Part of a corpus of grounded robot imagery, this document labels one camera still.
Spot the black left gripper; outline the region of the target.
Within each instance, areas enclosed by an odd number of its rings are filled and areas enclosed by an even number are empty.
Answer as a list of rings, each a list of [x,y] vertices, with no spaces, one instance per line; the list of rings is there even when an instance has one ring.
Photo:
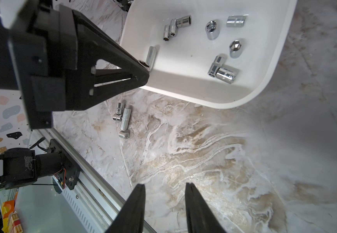
[[[31,129],[51,128],[52,113],[66,109],[66,70],[73,70],[77,111],[144,86],[150,76],[86,16],[64,5],[55,10],[52,1],[24,1],[9,29],[8,49]]]

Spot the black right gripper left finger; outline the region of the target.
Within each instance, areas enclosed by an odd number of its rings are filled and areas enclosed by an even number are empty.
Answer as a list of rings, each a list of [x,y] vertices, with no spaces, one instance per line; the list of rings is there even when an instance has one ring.
[[[105,233],[142,233],[145,201],[145,185],[137,184]]]

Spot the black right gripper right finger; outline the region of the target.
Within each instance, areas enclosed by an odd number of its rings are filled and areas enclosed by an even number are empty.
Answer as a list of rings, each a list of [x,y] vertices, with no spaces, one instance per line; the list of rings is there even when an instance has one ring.
[[[185,208],[189,233],[225,233],[193,183],[185,187]]]

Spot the small chrome socket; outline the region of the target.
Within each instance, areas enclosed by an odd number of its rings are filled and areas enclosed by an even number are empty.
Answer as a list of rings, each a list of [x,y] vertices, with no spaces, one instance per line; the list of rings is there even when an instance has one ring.
[[[169,36],[170,37],[175,37],[177,34],[177,20],[174,18],[171,20],[170,25],[169,25]]]

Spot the small angled cluster socket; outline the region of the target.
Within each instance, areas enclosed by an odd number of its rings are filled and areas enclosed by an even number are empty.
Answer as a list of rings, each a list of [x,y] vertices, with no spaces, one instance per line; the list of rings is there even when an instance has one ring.
[[[192,17],[191,15],[180,17],[176,19],[176,27],[177,28],[184,28],[189,27],[192,24]]]

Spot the chrome socket joined pair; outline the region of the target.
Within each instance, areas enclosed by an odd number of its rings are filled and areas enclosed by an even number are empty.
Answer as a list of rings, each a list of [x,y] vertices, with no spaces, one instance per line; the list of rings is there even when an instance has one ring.
[[[208,75],[211,77],[216,77],[216,74],[218,70],[223,66],[225,63],[226,58],[224,56],[218,55],[214,59],[213,63],[211,64],[209,70],[208,70]]]

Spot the lone chrome socket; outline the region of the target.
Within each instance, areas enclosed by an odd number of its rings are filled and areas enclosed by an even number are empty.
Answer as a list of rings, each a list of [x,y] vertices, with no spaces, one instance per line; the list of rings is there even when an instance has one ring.
[[[233,15],[227,18],[226,26],[229,28],[241,28],[244,26],[247,15]]]

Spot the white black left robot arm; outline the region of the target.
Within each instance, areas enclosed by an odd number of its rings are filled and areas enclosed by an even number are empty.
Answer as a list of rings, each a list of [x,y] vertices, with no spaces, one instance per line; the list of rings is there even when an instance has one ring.
[[[0,1],[0,89],[18,90],[29,126],[147,84],[150,73],[81,12],[52,1]]]

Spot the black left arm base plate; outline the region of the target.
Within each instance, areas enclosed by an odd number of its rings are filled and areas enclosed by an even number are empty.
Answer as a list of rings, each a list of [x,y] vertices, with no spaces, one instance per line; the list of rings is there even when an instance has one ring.
[[[62,189],[68,188],[73,190],[79,180],[81,168],[78,163],[72,158],[68,151],[55,140],[50,140],[51,152],[59,154],[61,157],[61,170],[54,176]]]

